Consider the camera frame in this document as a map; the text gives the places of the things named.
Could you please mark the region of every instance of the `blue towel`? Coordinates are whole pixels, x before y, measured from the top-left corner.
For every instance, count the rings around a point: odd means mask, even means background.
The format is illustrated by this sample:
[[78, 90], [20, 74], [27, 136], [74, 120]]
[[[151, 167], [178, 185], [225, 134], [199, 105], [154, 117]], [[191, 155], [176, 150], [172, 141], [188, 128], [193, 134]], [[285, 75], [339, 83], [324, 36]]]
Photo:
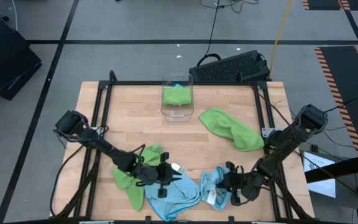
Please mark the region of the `blue towel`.
[[144, 187], [149, 204], [154, 212], [165, 221], [176, 219], [179, 213], [199, 204], [201, 200], [200, 188], [187, 174], [175, 177], [181, 177], [181, 180], [176, 180], [165, 186], [168, 190], [166, 198], [158, 197], [160, 184]]
[[211, 189], [215, 189], [216, 200], [212, 207], [216, 210], [222, 210], [227, 202], [230, 201], [230, 192], [226, 189], [216, 188], [216, 184], [223, 180], [223, 175], [227, 172], [229, 172], [228, 168], [217, 167], [212, 173], [203, 173], [200, 177], [201, 199], [207, 202]]

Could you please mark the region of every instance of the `transparent bin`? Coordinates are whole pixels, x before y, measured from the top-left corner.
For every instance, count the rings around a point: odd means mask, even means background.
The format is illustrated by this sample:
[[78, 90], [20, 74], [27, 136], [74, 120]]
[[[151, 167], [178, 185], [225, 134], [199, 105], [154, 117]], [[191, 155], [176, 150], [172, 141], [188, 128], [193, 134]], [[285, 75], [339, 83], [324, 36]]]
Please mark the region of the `transparent bin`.
[[[173, 105], [164, 102], [166, 93], [172, 92], [169, 88], [188, 88], [190, 89], [190, 103], [183, 105]], [[162, 76], [161, 94], [161, 113], [165, 115], [167, 121], [189, 121], [194, 113], [193, 101], [193, 76], [188, 73], [169, 74]]]

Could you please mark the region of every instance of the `green towel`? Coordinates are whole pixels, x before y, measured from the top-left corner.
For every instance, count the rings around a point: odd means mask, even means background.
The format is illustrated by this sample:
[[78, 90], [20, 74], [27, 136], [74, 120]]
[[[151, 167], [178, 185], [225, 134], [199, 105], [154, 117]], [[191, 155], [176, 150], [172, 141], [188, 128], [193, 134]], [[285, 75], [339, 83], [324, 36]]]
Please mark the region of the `green towel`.
[[237, 150], [252, 151], [264, 146], [264, 140], [258, 133], [217, 108], [204, 111], [199, 119], [212, 133], [233, 139]]
[[191, 103], [191, 91], [188, 87], [166, 87], [163, 89], [163, 104], [187, 105]]
[[[163, 153], [161, 145], [155, 144], [144, 149], [142, 156], [144, 162], [151, 166], [160, 164], [160, 156]], [[140, 211], [143, 205], [144, 188], [137, 187], [136, 182], [140, 181], [134, 177], [130, 177], [119, 169], [112, 170], [114, 179], [116, 180], [117, 187], [125, 189], [129, 200], [135, 210]]]

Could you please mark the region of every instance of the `black floor tape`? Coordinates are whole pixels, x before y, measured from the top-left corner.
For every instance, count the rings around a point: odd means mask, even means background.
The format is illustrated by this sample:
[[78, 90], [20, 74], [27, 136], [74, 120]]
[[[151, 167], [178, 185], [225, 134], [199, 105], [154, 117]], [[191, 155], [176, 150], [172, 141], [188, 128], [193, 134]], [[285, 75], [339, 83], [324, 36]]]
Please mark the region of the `black floor tape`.
[[[358, 11], [358, 0], [347, 0], [351, 11]], [[309, 10], [340, 10], [338, 0], [308, 0]]]
[[[343, 102], [358, 96], [358, 54], [353, 46], [320, 47]], [[358, 100], [346, 105], [358, 134]]]

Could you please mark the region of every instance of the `wooden tabletop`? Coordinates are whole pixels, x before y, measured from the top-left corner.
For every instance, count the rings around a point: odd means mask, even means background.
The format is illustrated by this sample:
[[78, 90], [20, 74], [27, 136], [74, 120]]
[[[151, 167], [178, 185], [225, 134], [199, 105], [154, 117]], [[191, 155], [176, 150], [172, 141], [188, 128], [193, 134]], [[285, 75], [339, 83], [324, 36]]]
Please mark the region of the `wooden tabletop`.
[[[92, 118], [97, 87], [98, 82], [83, 82], [78, 97], [76, 110], [87, 116], [89, 120]], [[158, 85], [114, 85], [107, 120], [110, 130], [106, 133], [105, 139], [126, 151], [131, 151], [141, 144], [161, 144], [164, 151], [170, 153], [168, 162], [185, 166], [186, 173], [197, 184], [203, 172], [211, 172], [216, 166], [224, 166], [226, 161], [242, 165], [247, 172], [251, 170], [256, 160], [264, 155], [263, 150], [252, 152], [235, 150], [230, 140], [210, 133], [198, 119], [198, 115], [203, 111], [210, 107], [217, 107], [260, 133], [254, 92], [249, 86], [195, 85], [195, 111], [191, 120], [187, 122], [165, 121], [160, 112], [161, 91], [162, 87]], [[99, 122], [103, 113], [105, 92], [102, 96]], [[290, 121], [291, 115], [283, 83], [268, 83], [268, 92], [272, 104]], [[265, 114], [263, 99], [261, 103]], [[273, 117], [276, 127], [286, 126], [284, 120], [274, 110]], [[268, 127], [266, 114], [264, 120]], [[69, 143], [64, 160], [78, 147], [77, 143]], [[62, 210], [78, 188], [84, 154], [83, 149], [67, 163], [60, 174], [53, 203], [55, 213]], [[314, 216], [299, 155], [293, 153], [288, 156], [283, 166], [288, 189], [305, 211]], [[110, 158], [102, 156], [92, 219], [144, 220], [145, 216], [149, 215], [153, 220], [160, 220], [146, 200], [141, 211], [137, 212], [132, 208], [125, 191], [115, 185], [111, 173], [115, 167]], [[85, 213], [87, 198], [88, 193], [85, 193], [81, 214]], [[279, 202], [284, 217], [284, 206], [280, 199]], [[229, 203], [223, 211], [215, 211], [210, 205], [201, 201], [199, 205], [179, 214], [177, 219], [227, 221], [228, 216], [234, 216], [236, 221], [274, 221], [270, 192], [262, 189], [255, 201], [240, 207]]]

